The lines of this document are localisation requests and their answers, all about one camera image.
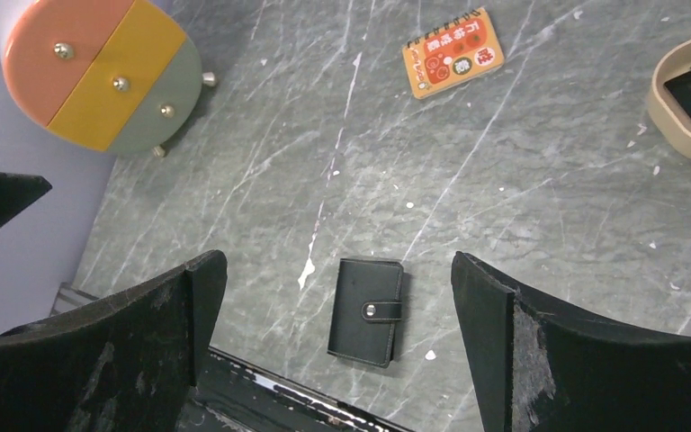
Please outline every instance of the drawer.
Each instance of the drawer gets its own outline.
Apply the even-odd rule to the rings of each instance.
[[[148,0],[134,0],[47,129],[107,150],[184,41],[186,34],[167,14]],[[125,88],[116,88],[116,80]]]
[[[200,54],[187,39],[107,151],[134,153],[163,143],[184,124],[201,90]]]
[[[130,10],[133,0],[0,1],[6,87],[20,109],[46,127]],[[72,47],[72,58],[54,52]]]

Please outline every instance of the black wallet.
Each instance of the black wallet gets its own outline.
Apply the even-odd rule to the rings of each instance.
[[[328,354],[388,367],[401,321],[403,275],[397,261],[340,260]]]

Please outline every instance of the marble table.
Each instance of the marble table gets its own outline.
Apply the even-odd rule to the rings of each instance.
[[[456,250],[691,335],[691,161],[644,105],[659,59],[691,38],[691,2],[616,5],[489,3],[505,66],[418,101],[401,44],[477,4],[176,0],[221,85],[167,158],[118,159],[76,287],[108,295],[219,248],[214,346],[424,432],[482,430]],[[349,256],[411,274],[386,370],[326,354]]]

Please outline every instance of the purple-gray wall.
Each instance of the purple-gray wall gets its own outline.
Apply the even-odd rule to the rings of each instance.
[[[154,3],[168,10],[171,0]],[[0,333],[48,317],[59,284],[73,280],[113,163],[32,123],[0,67],[0,171],[41,175],[54,186],[0,229]]]

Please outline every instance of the spiral notebook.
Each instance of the spiral notebook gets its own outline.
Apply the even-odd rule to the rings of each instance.
[[[403,54],[417,99],[480,77],[505,62],[494,25],[482,7],[410,40]]]

